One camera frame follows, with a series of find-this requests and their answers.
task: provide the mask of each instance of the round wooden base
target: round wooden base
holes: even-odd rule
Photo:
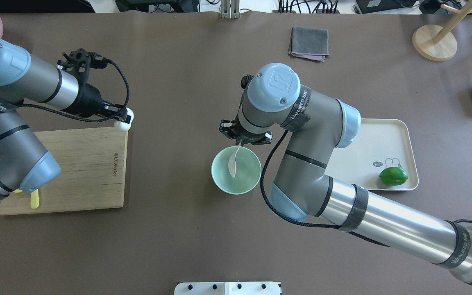
[[[414,31],[414,49],[423,57],[433,61],[446,61],[455,56],[457,43],[455,36],[449,32],[438,43],[433,43],[433,38],[440,32],[441,26],[425,25]]]

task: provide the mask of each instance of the light green bowl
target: light green bowl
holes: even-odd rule
[[[249,192],[260,181],[262,166],[260,159],[246,147],[240,147],[236,154],[236,177],[229,173],[229,158],[238,146],[229,146],[219,152],[214,160],[210,172],[214,183],[228,194],[239,195]]]

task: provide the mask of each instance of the black knob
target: black knob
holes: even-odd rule
[[[254,78],[254,75],[246,75],[245,77],[241,78],[241,83],[240,86],[242,89],[247,88],[247,85],[249,82],[251,82],[252,78]]]

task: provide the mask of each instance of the black box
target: black box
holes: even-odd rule
[[[416,0],[355,0],[355,2],[360,13],[372,13],[411,7],[416,3]]]

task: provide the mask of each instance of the wooden stand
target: wooden stand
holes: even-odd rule
[[[423,57],[433,61],[446,61],[455,56],[457,43],[451,30],[468,14],[472,13],[472,0],[461,9],[455,9],[445,4],[441,8],[456,13],[442,28],[437,25],[425,25],[413,34],[413,46]]]

